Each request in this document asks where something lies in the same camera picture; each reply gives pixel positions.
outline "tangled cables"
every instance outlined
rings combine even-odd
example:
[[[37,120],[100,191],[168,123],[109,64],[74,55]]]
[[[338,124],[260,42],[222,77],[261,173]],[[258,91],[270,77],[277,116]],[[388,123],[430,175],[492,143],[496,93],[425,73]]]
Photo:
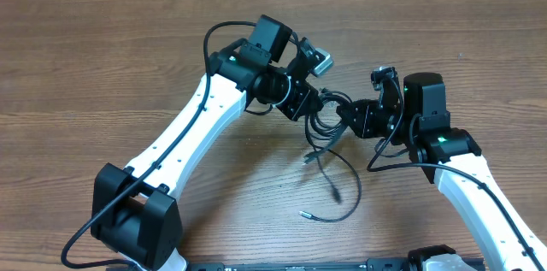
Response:
[[[349,105],[351,103],[351,98],[344,94],[341,91],[329,91],[327,89],[321,90],[321,94],[319,95],[319,98],[323,105],[327,105],[328,103],[335,102],[338,105]],[[331,150],[331,148],[338,142],[338,140],[342,137],[342,134],[344,133],[345,129],[348,127],[348,125],[344,124],[342,121],[339,121],[334,126],[331,126],[327,123],[325,123],[318,115],[317,113],[309,114],[305,116],[305,135],[306,139],[308,140],[308,143],[312,146],[314,151],[308,153],[304,157],[304,163],[310,163],[313,160],[317,161],[317,166],[319,167],[319,170],[325,177],[326,181],[331,185],[332,188],[332,196],[334,197],[334,200],[336,200],[337,203],[342,202],[342,198],[340,197],[340,193],[337,189],[337,187],[334,185],[332,180],[328,177],[328,175],[325,173],[325,170],[323,169],[323,165],[321,164],[320,156],[323,155],[325,152],[330,152],[333,155],[335,155],[337,158],[342,160],[348,168],[350,168],[351,172],[356,177],[356,183],[357,183],[357,200],[354,204],[353,208],[348,211],[344,216],[339,217],[337,219],[324,219],[319,216],[312,215],[305,211],[300,211],[299,214],[307,219],[314,220],[314,221],[323,221],[323,222],[338,222],[343,221],[350,217],[351,214],[357,209],[357,206],[359,206],[359,203],[361,202],[361,195],[362,195],[362,187],[361,187],[361,180],[359,179],[359,174],[357,171],[353,168],[353,166],[344,159],[341,155]],[[322,142],[326,142],[324,146],[319,146],[314,142],[314,139]]]

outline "silver connector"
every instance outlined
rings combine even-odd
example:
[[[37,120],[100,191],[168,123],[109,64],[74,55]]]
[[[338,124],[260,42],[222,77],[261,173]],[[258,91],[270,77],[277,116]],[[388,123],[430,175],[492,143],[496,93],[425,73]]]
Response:
[[[312,215],[305,211],[298,211],[298,214],[305,217],[306,219],[311,219]]]
[[[332,56],[329,52],[323,50],[322,48],[317,48],[315,51],[319,54],[315,54],[315,58],[317,60],[321,61],[319,65],[315,66],[315,68],[311,71],[311,73],[316,77],[321,77],[323,74],[326,74],[326,72],[334,66],[334,60],[332,59]]]

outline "wire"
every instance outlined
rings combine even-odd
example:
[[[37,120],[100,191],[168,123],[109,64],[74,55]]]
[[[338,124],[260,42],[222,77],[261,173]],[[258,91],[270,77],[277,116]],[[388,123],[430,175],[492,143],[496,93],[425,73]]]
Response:
[[[367,165],[367,171],[371,172],[371,167],[374,165],[378,157],[382,154],[382,151],[384,151],[385,147],[391,142],[391,139],[395,135],[395,132],[401,127],[401,124],[403,123],[403,114],[404,114],[404,101],[403,101],[403,95],[401,94],[401,89],[399,88],[399,84],[392,78],[388,77],[387,79],[384,79],[384,81],[389,80],[395,89],[397,90],[397,94],[399,96],[399,102],[401,105],[399,105],[400,111],[399,111],[399,120],[397,121],[397,124],[395,127],[393,127],[393,130],[391,131],[389,137],[385,140],[385,142],[382,144],[382,146],[379,148],[379,150],[376,151],[376,154],[373,156],[373,158],[370,160],[370,162]]]
[[[344,162],[345,165],[347,165],[348,168],[351,169],[351,172],[356,177],[356,183],[357,183],[357,200],[356,200],[356,203],[353,205],[353,207],[350,209],[350,211],[348,211],[348,213],[346,213],[345,215],[339,217],[338,219],[324,219],[324,218],[321,218],[319,216],[312,215],[312,214],[310,214],[308,212],[305,212],[305,211],[299,211],[298,214],[305,217],[306,219],[310,219],[310,220],[313,220],[313,221],[322,221],[322,222],[325,222],[325,223],[334,223],[334,222],[343,221],[343,220],[349,218],[350,215],[352,215],[356,211],[357,207],[359,206],[359,203],[361,202],[362,186],[361,186],[361,179],[359,178],[359,174],[354,169],[354,167],[351,165],[351,163],[349,163],[346,159],[344,159],[343,156],[339,155],[337,152],[335,152],[333,150],[329,149],[328,152],[332,153],[338,159],[342,160],[342,162]]]
[[[130,194],[132,194],[135,189],[140,186],[144,182],[144,180],[152,174],[152,172],[160,167],[160,164],[162,161],[168,156],[168,154],[174,149],[174,147],[182,140],[182,138],[190,131],[191,127],[196,122],[199,115],[202,113],[203,108],[205,108],[205,104],[207,102],[207,99],[209,98],[209,90],[211,87],[211,69],[210,69],[210,61],[209,61],[209,53],[208,53],[208,43],[209,43],[209,37],[213,33],[214,30],[216,30],[219,27],[226,27],[226,26],[255,26],[256,24],[253,22],[247,22],[247,21],[228,21],[228,22],[222,22],[219,23],[213,27],[211,27],[207,33],[205,34],[205,37],[203,39],[203,58],[205,60],[205,76],[206,76],[206,84],[205,84],[205,92],[203,93],[203,100],[200,102],[200,104],[197,106],[197,111],[192,116],[184,130],[179,134],[179,136],[163,151],[163,153],[157,158],[156,161],[150,165],[150,168],[148,168],[140,177],[138,177],[135,182],[133,182],[130,186],[128,186],[124,191],[122,191],[117,197],[115,197],[113,200],[110,201],[104,208],[102,208],[99,212],[97,212],[90,220],[88,220],[84,226],[82,226],[73,236],[72,238],[65,244],[65,246],[62,249],[61,252],[61,262],[63,265],[65,265],[68,268],[93,268],[93,267],[102,267],[107,266],[111,264],[126,264],[128,267],[133,267],[136,265],[135,262],[125,260],[125,259],[111,259],[111,260],[105,260],[101,262],[86,262],[86,263],[73,263],[70,262],[67,259],[68,251],[72,247],[72,245],[95,223],[98,221],[107,211],[112,209],[120,200],[128,197]]]
[[[289,38],[289,41],[291,41],[297,47],[297,49],[300,50],[300,42],[298,41],[297,32],[292,31],[292,38]]]
[[[412,116],[412,120],[410,120],[410,124],[409,124],[409,142],[413,146],[414,146],[415,143],[414,143],[414,134],[412,132],[414,131],[414,124],[416,122],[416,119],[418,119],[419,117],[421,117],[420,113],[414,114],[414,116]]]
[[[329,91],[327,89],[323,89],[321,91],[320,100],[323,103],[323,105],[326,105],[330,102],[336,102],[340,105],[349,105],[351,103],[351,98],[348,95],[342,93],[341,91]],[[310,127],[313,128],[316,134],[310,131]],[[330,126],[326,124],[316,113],[305,115],[304,133],[306,135],[306,139],[308,140],[308,143],[312,146],[314,151],[308,153],[308,155],[305,156],[304,163],[310,163],[313,160],[317,161],[319,170],[325,177],[326,181],[330,184],[332,188],[332,196],[334,197],[334,200],[337,203],[342,202],[340,192],[337,189],[337,187],[334,185],[332,180],[325,173],[325,170],[323,169],[323,166],[321,164],[321,160],[319,157],[327,151],[332,153],[336,157],[338,157],[348,166],[348,168],[350,168],[351,172],[356,178],[356,183],[357,183],[357,200],[354,206],[350,209],[350,211],[346,213],[344,216],[339,217],[337,219],[325,219],[319,216],[312,215],[305,211],[300,211],[299,214],[307,219],[310,219],[313,221],[328,222],[328,223],[343,221],[353,214],[353,212],[357,209],[357,207],[359,206],[359,203],[361,202],[362,186],[361,186],[361,179],[359,178],[359,174],[346,159],[344,159],[341,155],[339,155],[338,153],[336,153],[335,151],[331,149],[331,147],[338,142],[338,140],[340,139],[340,137],[342,136],[346,128],[347,128],[347,125],[345,125],[342,121],[339,121],[334,126]],[[328,143],[326,146],[321,147],[315,144],[313,139],[317,139],[320,141],[328,141]]]
[[[343,106],[347,106],[351,104],[351,98],[348,97],[346,94],[342,93],[341,91],[329,91],[327,89],[323,89],[321,94],[319,95],[319,98],[321,102],[323,103],[323,106],[327,105],[330,102],[336,102],[338,103],[338,105],[343,105]],[[313,143],[311,141],[312,138],[323,140],[323,141],[329,141],[329,143],[327,143],[327,145],[324,147],[316,146],[316,148],[319,150],[314,150],[313,152],[310,152],[306,156],[304,156],[305,158],[304,163],[312,162],[316,157],[324,154],[329,149],[331,149],[338,142],[340,137],[342,137],[342,134],[344,133],[345,129],[348,127],[342,121],[339,121],[334,126],[328,125],[317,115],[317,113],[306,115],[305,122],[306,122],[306,126],[309,123],[310,126],[317,133],[317,135],[315,135],[309,131],[309,127],[305,128],[306,138],[308,139],[308,143],[310,144]]]
[[[264,115],[267,115],[269,112],[271,112],[273,108],[274,108],[274,106],[272,104],[270,104],[270,107],[267,110],[262,111],[262,112],[253,112],[253,111],[249,111],[248,109],[245,109],[245,112],[247,112],[249,114],[257,115],[257,116],[264,116]]]
[[[374,146],[374,151],[378,152],[378,148],[381,144],[383,144],[385,142],[385,138],[381,138],[378,143]],[[396,158],[396,157],[399,157],[399,156],[402,156],[404,155],[405,153],[409,152],[409,149],[408,148],[405,148],[405,149],[402,149],[394,154],[390,154],[390,155],[380,155],[382,157],[386,157],[386,158]]]
[[[524,248],[524,251],[526,252],[526,254],[530,256],[530,259],[532,259],[533,263],[536,265],[538,270],[544,271],[543,266],[539,262],[538,258],[535,256],[533,248],[530,247],[530,245],[528,245],[528,243],[526,242],[526,240],[522,236],[521,232],[519,231],[518,227],[516,226],[515,222],[513,221],[513,219],[511,219],[511,215],[509,215],[509,212],[505,209],[502,202],[499,200],[499,198],[497,198],[496,194],[494,194],[494,192],[492,192],[492,190],[488,187],[488,185],[486,183],[476,179],[475,177],[473,177],[470,174],[462,172],[459,169],[451,168],[449,166],[441,165],[441,164],[412,163],[412,162],[409,162],[409,163],[399,163],[399,164],[385,165],[385,166],[379,167],[379,168],[370,168],[368,171],[369,172],[381,172],[381,171],[386,171],[386,170],[389,170],[389,169],[396,169],[396,168],[439,168],[439,169],[443,169],[445,171],[452,172],[454,174],[458,174],[461,177],[464,177],[468,180],[471,180],[473,183],[475,183],[477,186],[479,186],[480,190],[484,190],[486,192],[486,194],[488,194],[488,196],[490,196],[492,201],[496,204],[496,206],[502,212],[503,217],[505,218],[505,220],[507,221],[507,223],[511,227],[511,230],[515,234],[516,238],[519,239],[519,243],[522,244],[522,247]]]

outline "cable connector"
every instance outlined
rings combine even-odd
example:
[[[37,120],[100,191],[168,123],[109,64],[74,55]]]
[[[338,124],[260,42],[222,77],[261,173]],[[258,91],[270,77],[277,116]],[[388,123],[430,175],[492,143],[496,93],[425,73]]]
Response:
[[[312,151],[304,156],[304,162],[302,163],[302,165],[310,164],[315,159],[317,159],[317,156],[314,156],[314,152]]]
[[[389,78],[395,79],[397,77],[397,71],[395,67],[379,67],[376,68],[370,74],[370,81],[373,83],[373,88],[375,91],[380,91],[382,89],[382,82],[388,80]]]
[[[340,191],[336,188],[332,188],[332,198],[334,198],[334,201],[336,203],[342,203],[342,196],[340,195]]]
[[[310,219],[314,217],[314,215],[312,214],[309,214],[308,212],[305,212],[305,211],[298,211],[298,214],[301,215],[302,217],[305,217],[306,219]]]

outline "wooden table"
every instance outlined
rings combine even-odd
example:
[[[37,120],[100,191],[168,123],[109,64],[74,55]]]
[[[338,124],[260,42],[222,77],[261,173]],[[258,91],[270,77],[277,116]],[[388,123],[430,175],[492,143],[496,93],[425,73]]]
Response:
[[[547,241],[547,0],[0,0],[0,269],[63,270],[61,248],[89,218],[103,164],[123,167],[185,106],[209,27],[260,14],[332,53],[336,66],[311,80],[317,87],[376,98],[368,74],[379,65],[401,78],[441,73],[453,126],[473,134]],[[249,33],[220,30],[210,51]],[[344,214],[352,175],[326,159],[344,200],[336,204],[317,167],[302,165],[303,121],[244,115],[187,184],[180,251],[192,262],[328,262],[448,244],[479,256],[419,169],[366,172],[375,143],[346,133],[336,150],[357,167],[362,202],[346,221],[316,223],[297,212]],[[89,233],[70,253],[76,262],[112,256]]]

